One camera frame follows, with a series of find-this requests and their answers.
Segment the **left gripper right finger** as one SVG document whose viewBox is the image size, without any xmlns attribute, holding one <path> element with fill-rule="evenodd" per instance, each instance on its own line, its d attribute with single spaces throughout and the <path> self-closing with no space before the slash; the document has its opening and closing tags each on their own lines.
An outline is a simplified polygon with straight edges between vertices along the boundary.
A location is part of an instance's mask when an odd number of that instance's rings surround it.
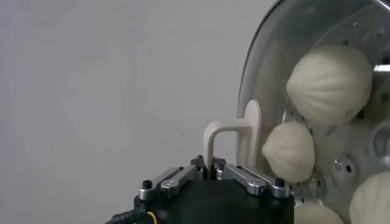
<svg viewBox="0 0 390 224">
<path fill-rule="evenodd" d="M 288 198 L 289 187 L 282 178 L 270 176 L 244 166 L 227 164 L 225 159 L 213 158 L 213 178 L 227 189 L 241 189 L 250 195 L 269 194 L 274 198 Z"/>
</svg>

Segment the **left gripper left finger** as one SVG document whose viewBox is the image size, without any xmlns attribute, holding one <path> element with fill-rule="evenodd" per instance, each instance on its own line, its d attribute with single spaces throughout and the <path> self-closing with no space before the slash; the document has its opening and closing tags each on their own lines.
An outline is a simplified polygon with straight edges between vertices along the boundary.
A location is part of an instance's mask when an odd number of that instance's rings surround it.
<svg viewBox="0 0 390 224">
<path fill-rule="evenodd" d="M 198 155 L 186 167 L 171 167 L 152 180 L 144 180 L 138 197 L 143 201 L 155 200 L 161 193 L 173 197 L 188 181 L 203 180 L 206 170 L 203 156 Z"/>
</svg>

